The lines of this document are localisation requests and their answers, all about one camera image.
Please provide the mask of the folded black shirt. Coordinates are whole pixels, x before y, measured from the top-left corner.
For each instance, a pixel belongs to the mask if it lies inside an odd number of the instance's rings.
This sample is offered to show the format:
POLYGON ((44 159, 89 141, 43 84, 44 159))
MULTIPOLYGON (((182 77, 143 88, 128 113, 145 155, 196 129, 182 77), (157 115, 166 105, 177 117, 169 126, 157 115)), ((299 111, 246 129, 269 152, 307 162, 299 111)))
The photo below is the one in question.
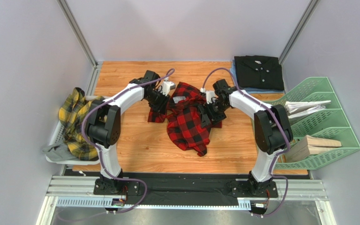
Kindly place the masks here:
POLYGON ((234 67, 242 88, 284 91, 282 66, 277 57, 235 56, 234 67))

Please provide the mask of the red black plaid shirt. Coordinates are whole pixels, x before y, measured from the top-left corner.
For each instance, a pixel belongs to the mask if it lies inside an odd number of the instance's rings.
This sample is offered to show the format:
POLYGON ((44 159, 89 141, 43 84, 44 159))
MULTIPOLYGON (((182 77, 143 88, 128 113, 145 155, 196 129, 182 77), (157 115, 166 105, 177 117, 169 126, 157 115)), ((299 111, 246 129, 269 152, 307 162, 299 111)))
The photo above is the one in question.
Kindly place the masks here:
POLYGON ((195 150, 203 157, 207 154, 212 128, 222 128, 222 122, 202 127, 198 106, 206 103, 199 89, 185 82, 178 83, 174 93, 161 111, 150 109, 148 122, 167 121, 169 139, 181 150, 195 150))

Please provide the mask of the aluminium corner post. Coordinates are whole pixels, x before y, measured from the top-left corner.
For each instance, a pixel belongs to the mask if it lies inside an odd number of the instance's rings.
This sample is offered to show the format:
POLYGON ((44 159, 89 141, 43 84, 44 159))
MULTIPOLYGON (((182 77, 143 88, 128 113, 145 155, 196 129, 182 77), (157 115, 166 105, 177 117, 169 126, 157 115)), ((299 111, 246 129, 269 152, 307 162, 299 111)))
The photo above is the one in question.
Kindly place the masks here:
POLYGON ((288 39, 283 51, 281 52, 279 56, 279 63, 282 65, 284 64, 287 56, 289 55, 290 51, 292 50, 294 44, 298 40, 298 37, 304 30, 305 26, 307 25, 310 17, 314 13, 315 9, 317 8, 318 4, 320 3, 320 0, 310 0, 306 9, 304 10, 301 18, 299 19, 296 27, 294 28, 290 38, 288 39))
POLYGON ((69 3, 66 0, 57 0, 57 3, 59 4, 64 16, 66 17, 72 31, 74 32, 82 50, 84 51, 88 61, 90 62, 91 66, 93 68, 96 68, 98 66, 98 61, 96 60, 89 44, 87 43, 87 40, 84 36, 84 34, 81 31, 81 28, 76 21, 75 15, 73 14, 69 3))

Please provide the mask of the left aluminium corner post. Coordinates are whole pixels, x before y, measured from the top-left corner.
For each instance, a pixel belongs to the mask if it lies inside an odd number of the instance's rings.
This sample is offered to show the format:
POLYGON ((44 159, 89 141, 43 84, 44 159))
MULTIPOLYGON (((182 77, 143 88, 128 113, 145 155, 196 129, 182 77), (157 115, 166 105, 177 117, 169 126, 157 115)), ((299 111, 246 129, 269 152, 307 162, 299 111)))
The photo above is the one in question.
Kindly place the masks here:
POLYGON ((90 62, 91 66, 93 68, 96 68, 98 66, 98 61, 96 60, 89 44, 87 43, 87 40, 84 36, 84 34, 81 31, 81 28, 76 21, 75 15, 73 14, 69 3, 66 0, 57 0, 57 3, 59 4, 64 16, 66 17, 72 31, 74 32, 82 50, 84 51, 88 61, 90 62))

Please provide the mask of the white plastic basket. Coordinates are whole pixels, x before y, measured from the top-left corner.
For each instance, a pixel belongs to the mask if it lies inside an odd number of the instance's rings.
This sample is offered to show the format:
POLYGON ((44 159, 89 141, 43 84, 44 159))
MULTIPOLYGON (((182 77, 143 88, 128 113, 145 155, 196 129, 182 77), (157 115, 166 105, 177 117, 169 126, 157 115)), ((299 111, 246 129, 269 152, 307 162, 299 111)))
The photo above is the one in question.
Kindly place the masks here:
MULTIPOLYGON (((104 100, 105 99, 105 97, 103 97, 103 96, 93 96, 92 97, 92 99, 90 100, 91 102, 93 101, 93 100, 104 100)), ((62 140, 59 140, 59 141, 57 141, 57 142, 63 142, 63 140, 64 140, 64 130, 63 130, 63 132, 62 132, 62 140)))

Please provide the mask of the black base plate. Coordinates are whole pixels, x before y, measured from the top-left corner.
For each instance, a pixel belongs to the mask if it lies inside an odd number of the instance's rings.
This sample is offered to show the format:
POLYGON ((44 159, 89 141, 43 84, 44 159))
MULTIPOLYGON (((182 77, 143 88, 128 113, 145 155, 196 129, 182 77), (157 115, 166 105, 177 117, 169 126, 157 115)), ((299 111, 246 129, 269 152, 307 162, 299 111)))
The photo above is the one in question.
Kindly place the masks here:
MULTIPOLYGON (((88 191, 94 194, 95 182, 100 177, 97 172, 87 172, 90 181, 88 191)), ((124 191, 115 196, 126 197, 129 204, 141 200, 142 205, 179 205, 179 206, 235 206, 239 197, 275 199, 279 197, 282 179, 272 181, 266 194, 249 195, 248 175, 236 174, 188 174, 188 173, 142 173, 123 172, 124 178, 138 180, 130 182, 124 191)))

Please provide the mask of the right aluminium corner post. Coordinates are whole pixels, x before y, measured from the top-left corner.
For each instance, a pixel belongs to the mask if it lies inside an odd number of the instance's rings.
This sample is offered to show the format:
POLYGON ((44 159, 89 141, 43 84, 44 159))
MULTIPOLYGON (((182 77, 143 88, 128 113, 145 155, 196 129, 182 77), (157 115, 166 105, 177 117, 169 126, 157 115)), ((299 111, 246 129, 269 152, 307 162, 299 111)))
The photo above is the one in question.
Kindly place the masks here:
POLYGON ((290 38, 288 39, 283 51, 281 52, 279 56, 279 63, 282 65, 284 64, 287 56, 289 55, 290 51, 292 50, 294 44, 298 40, 298 37, 304 30, 305 26, 307 25, 310 17, 314 13, 315 9, 317 8, 318 4, 320 3, 320 0, 310 0, 306 9, 304 10, 301 18, 299 19, 296 27, 294 28, 290 38))

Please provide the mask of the wooden block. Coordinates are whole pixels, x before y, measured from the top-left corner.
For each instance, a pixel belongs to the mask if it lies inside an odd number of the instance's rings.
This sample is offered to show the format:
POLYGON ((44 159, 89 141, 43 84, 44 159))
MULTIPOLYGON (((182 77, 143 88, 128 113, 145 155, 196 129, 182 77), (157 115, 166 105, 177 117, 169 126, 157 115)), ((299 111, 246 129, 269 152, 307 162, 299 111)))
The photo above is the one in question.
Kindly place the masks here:
POLYGON ((342 147, 342 143, 338 140, 317 138, 306 135, 304 138, 296 142, 287 153, 285 153, 285 162, 299 162, 309 156, 325 153, 340 147, 342 147))

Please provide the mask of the green file organizer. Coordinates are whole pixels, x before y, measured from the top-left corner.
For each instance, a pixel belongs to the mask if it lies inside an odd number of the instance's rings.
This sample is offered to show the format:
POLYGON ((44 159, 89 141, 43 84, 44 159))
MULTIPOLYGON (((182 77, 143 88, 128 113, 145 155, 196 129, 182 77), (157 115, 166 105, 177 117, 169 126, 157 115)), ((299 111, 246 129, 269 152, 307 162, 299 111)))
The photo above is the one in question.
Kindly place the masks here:
POLYGON ((347 119, 338 97, 327 77, 309 77, 271 105, 284 105, 289 102, 312 102, 329 100, 325 109, 291 122, 295 145, 306 135, 333 139, 341 142, 340 148, 318 155, 312 155, 298 162, 286 162, 278 158, 275 169, 316 170, 360 150, 360 143, 347 119))

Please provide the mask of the yellow plaid shirt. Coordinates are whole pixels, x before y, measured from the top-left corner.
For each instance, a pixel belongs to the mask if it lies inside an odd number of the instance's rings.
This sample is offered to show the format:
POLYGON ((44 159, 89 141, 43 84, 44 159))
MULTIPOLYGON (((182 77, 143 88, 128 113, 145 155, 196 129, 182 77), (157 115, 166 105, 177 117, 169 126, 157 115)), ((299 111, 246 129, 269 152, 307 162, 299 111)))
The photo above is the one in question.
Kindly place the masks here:
POLYGON ((68 95, 58 112, 59 120, 64 128, 64 140, 72 156, 82 161, 97 158, 97 150, 88 144, 82 136, 82 122, 90 109, 91 101, 86 99, 85 92, 75 87, 68 95))

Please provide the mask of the grey shirt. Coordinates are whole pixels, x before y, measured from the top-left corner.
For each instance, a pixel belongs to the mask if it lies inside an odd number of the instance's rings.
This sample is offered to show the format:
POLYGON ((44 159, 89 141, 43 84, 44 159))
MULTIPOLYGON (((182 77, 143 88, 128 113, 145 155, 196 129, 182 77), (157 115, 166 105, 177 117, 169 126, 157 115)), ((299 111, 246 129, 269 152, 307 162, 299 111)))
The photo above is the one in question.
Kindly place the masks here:
POLYGON ((42 149, 42 152, 53 162, 77 160, 77 158, 70 152, 68 145, 64 142, 57 142, 46 146, 42 149))

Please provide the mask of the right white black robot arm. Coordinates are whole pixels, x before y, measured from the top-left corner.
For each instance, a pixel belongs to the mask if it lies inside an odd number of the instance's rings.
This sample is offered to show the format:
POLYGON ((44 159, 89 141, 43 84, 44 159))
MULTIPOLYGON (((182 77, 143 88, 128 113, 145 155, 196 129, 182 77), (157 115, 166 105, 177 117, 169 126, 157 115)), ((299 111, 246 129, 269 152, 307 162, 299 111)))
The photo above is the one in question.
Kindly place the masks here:
POLYGON ((278 156, 290 148, 293 140, 286 110, 282 105, 264 103, 238 87, 230 87, 224 79, 215 82, 213 88, 200 89, 206 100, 198 107, 201 126, 210 127, 223 121, 228 108, 237 108, 253 120, 258 154, 246 187, 249 195, 264 195, 273 180, 278 156))

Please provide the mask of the aluminium rail frame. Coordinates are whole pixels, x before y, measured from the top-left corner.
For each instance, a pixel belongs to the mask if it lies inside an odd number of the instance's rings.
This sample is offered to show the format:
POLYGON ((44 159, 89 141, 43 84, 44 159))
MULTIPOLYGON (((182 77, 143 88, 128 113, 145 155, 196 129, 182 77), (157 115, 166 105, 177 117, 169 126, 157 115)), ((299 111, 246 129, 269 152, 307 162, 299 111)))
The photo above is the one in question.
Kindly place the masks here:
POLYGON ((127 201, 94 195, 95 177, 53 176, 38 225, 334 225, 320 180, 276 180, 270 195, 249 197, 245 179, 142 174, 147 194, 129 185, 127 201))

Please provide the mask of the white paper stack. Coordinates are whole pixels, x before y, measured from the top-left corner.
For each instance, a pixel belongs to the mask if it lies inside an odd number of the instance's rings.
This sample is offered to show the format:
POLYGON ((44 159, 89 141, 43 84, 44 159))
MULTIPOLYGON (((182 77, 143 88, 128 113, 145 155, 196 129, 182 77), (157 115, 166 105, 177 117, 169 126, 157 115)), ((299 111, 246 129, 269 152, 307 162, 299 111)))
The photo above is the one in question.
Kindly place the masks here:
POLYGON ((302 118, 318 111, 324 110, 326 105, 330 104, 331 100, 325 101, 311 101, 311 102, 289 102, 286 101, 285 109, 288 118, 293 120, 302 118))

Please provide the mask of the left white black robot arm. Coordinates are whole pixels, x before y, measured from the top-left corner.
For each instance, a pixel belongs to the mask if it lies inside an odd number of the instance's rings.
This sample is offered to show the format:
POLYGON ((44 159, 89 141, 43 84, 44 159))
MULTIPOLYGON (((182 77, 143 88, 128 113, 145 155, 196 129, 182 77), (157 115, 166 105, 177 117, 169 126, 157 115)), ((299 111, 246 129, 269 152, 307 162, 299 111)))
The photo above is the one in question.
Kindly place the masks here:
POLYGON ((153 71, 146 71, 144 77, 136 78, 119 93, 105 100, 93 100, 88 114, 82 122, 82 135, 93 145, 100 161, 100 177, 95 182, 94 194, 118 195, 135 179, 124 178, 118 161, 117 142, 121 134, 121 116, 133 104, 147 100, 149 106, 160 111, 166 107, 169 93, 175 84, 168 80, 174 73, 170 69, 160 77, 153 71))

